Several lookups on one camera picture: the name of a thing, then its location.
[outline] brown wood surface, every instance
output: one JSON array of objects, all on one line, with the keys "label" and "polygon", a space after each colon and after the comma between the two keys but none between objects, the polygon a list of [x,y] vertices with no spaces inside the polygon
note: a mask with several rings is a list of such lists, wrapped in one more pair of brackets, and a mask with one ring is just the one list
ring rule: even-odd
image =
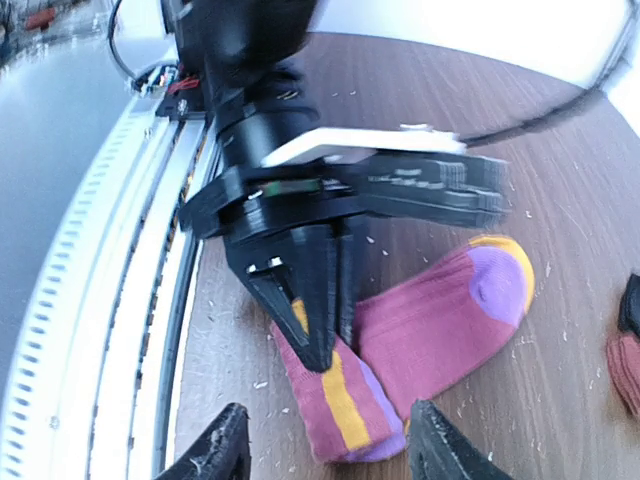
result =
[{"label": "brown wood surface", "polygon": [[[388,39],[316,35],[301,56],[332,126],[427,122],[469,132],[576,90],[513,65]],[[638,478],[640,429],[612,392],[603,347],[640,264],[640,139],[602,99],[551,130],[476,153],[511,162],[513,211],[495,231],[528,252],[536,298],[512,341],[436,402],[516,479]],[[479,233],[405,219],[372,220],[370,229],[363,297]],[[410,478],[405,455],[373,465],[313,464],[269,320],[227,269],[218,240],[205,246],[195,302],[177,453],[238,401],[251,415],[254,480]],[[261,382],[268,384],[256,389]]]}]

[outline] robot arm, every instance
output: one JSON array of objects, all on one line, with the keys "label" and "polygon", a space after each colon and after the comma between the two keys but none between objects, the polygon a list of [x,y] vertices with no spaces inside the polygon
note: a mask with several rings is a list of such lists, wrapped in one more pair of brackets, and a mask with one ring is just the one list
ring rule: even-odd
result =
[{"label": "robot arm", "polygon": [[296,53],[319,0],[172,0],[184,67],[225,88],[248,88]]}]

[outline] red wire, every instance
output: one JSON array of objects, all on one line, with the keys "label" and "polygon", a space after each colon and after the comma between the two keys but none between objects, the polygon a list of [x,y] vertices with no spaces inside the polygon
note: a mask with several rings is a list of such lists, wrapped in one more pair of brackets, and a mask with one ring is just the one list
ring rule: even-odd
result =
[{"label": "red wire", "polygon": [[194,77],[185,78],[180,82],[172,83],[167,89],[167,93],[173,94],[180,90],[190,90],[200,85],[200,80]]}]

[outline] pink sock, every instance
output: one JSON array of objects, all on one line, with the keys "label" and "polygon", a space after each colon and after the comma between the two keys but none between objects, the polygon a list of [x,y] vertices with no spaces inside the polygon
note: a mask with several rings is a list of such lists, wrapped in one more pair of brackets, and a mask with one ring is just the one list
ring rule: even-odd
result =
[{"label": "pink sock", "polygon": [[360,357],[403,420],[478,368],[513,336],[527,302],[522,266],[497,247],[465,247],[358,304]]},{"label": "pink sock", "polygon": [[337,339],[325,373],[309,372],[275,324],[271,331],[318,462],[376,462],[404,450],[402,421],[371,369]]}]

